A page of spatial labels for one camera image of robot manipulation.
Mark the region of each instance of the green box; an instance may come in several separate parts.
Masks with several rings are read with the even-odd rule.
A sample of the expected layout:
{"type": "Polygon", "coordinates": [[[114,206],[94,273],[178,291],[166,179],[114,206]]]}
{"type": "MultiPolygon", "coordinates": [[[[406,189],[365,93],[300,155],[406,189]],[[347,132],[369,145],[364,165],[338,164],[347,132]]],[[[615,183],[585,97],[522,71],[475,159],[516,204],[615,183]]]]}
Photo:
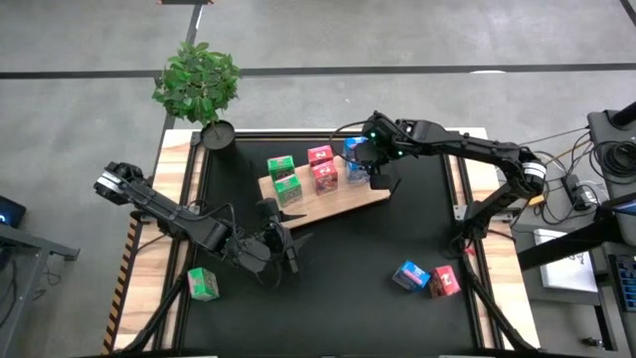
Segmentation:
{"type": "Polygon", "coordinates": [[[194,299],[207,301],[219,298],[217,277],[205,268],[192,268],[188,271],[190,295],[194,299]]]}
{"type": "Polygon", "coordinates": [[[302,198],[300,179],[296,174],[289,175],[274,182],[274,190],[281,206],[287,206],[302,198]]]}
{"type": "Polygon", "coordinates": [[[273,181],[294,174],[294,168],[294,158],[291,155],[267,159],[267,171],[273,181]]]}

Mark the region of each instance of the red box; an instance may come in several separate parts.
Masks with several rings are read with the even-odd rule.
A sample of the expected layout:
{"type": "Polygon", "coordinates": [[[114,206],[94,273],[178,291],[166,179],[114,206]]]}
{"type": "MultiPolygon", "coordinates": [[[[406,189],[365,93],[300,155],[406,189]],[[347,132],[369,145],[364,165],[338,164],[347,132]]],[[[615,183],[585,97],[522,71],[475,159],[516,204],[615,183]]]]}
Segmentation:
{"type": "Polygon", "coordinates": [[[338,171],[334,161],[318,164],[311,168],[314,176],[314,189],[316,195],[322,195],[338,189],[338,171]]]}
{"type": "Polygon", "coordinates": [[[321,147],[307,149],[307,157],[309,158],[309,166],[314,167],[318,164],[333,160],[334,154],[331,151],[331,146],[323,145],[321,147]]]}
{"type": "Polygon", "coordinates": [[[450,265],[441,268],[434,268],[430,274],[432,275],[432,279],[430,281],[430,292],[433,297],[451,295],[461,290],[461,288],[459,288],[459,283],[457,283],[457,279],[455,278],[453,267],[450,265]]]}

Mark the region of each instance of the wooden tray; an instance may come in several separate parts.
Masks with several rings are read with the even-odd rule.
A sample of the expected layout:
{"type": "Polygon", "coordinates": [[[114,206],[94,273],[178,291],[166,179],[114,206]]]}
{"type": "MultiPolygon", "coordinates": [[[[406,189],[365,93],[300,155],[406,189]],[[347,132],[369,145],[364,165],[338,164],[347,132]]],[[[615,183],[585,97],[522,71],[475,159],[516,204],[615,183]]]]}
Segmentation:
{"type": "Polygon", "coordinates": [[[345,161],[340,157],[335,157],[334,164],[338,170],[338,190],[317,196],[314,191],[314,181],[309,165],[303,165],[296,168],[296,175],[298,179],[300,179],[302,187],[302,199],[284,208],[278,201],[271,177],[267,176],[258,179],[260,193],[263,198],[276,199],[278,207],[284,211],[285,214],[305,215],[300,219],[284,222],[282,225],[289,229],[297,228],[389,198],[391,194],[389,190],[372,190],[369,183],[357,185],[347,184],[345,161]]]}

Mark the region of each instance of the black floor line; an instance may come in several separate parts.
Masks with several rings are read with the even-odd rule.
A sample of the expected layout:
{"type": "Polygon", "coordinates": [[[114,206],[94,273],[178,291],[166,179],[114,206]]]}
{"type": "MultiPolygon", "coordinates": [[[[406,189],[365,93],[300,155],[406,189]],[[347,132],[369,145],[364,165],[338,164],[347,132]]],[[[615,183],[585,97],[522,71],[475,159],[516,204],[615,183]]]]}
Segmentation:
{"type": "Polygon", "coordinates": [[[620,0],[620,4],[623,5],[623,9],[625,9],[625,12],[627,13],[627,16],[629,16],[629,19],[632,21],[632,24],[636,26],[636,11],[634,11],[634,7],[632,6],[632,4],[629,2],[629,0],[620,0]]]}
{"type": "MultiPolygon", "coordinates": [[[[636,63],[569,65],[368,66],[242,69],[241,75],[244,78],[249,78],[279,76],[443,75],[470,74],[483,71],[501,71],[505,73],[555,73],[634,70],[636,70],[636,63]]],[[[0,73],[0,80],[152,79],[159,73],[160,70],[13,72],[0,73]]]]}
{"type": "MultiPolygon", "coordinates": [[[[202,5],[195,5],[192,9],[192,16],[190,17],[190,24],[188,25],[188,32],[186,33],[186,43],[194,44],[195,39],[197,38],[197,28],[199,27],[199,20],[201,19],[203,11],[202,5]]],[[[159,71],[155,71],[152,78],[154,78],[159,71]]],[[[161,141],[159,142],[159,152],[161,152],[161,143],[163,142],[163,135],[167,129],[174,129],[175,127],[175,117],[172,115],[166,114],[166,119],[163,121],[163,129],[161,131],[161,141]]],[[[157,164],[159,162],[159,153],[157,153],[157,159],[155,160],[155,166],[153,173],[157,170],[157,164]]]]}

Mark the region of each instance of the blue box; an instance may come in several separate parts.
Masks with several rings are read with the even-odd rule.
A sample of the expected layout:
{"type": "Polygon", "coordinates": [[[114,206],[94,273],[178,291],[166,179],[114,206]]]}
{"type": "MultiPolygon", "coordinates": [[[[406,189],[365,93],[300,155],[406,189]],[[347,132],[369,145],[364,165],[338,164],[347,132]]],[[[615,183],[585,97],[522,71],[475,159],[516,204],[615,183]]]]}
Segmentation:
{"type": "Polygon", "coordinates": [[[394,273],[394,281],[411,292],[423,290],[429,279],[430,274],[410,261],[405,262],[394,273]]]}
{"type": "Polygon", "coordinates": [[[359,143],[364,143],[366,141],[367,141],[367,137],[364,137],[364,136],[345,138],[345,146],[342,151],[345,158],[355,160],[354,148],[359,143]]]}
{"type": "Polygon", "coordinates": [[[356,163],[347,162],[346,172],[348,184],[369,183],[369,173],[356,163]]]}

